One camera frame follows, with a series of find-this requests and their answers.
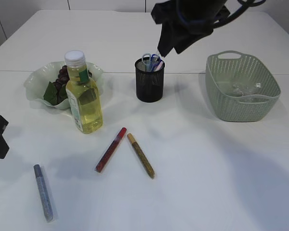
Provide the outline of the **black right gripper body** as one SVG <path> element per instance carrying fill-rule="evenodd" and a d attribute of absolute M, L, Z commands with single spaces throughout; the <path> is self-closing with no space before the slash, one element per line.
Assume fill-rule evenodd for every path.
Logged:
<path fill-rule="evenodd" d="M 151 16 L 156 24 L 177 26 L 189 35 L 210 35 L 213 25 L 230 16 L 224 0 L 169 0 L 157 3 Z"/>

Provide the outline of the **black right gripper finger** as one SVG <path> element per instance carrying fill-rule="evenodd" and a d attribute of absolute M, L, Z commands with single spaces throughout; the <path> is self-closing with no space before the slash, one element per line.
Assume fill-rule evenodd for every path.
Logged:
<path fill-rule="evenodd" d="M 189 34 L 189 31 L 184 25 L 176 21 L 162 23 L 161 36 L 157 47 L 163 57 L 166 57 L 174 49 L 175 34 Z"/>
<path fill-rule="evenodd" d="M 193 34 L 175 34 L 175 45 L 174 49 L 177 54 L 181 54 L 192 44 L 202 39 L 202 35 Z"/>

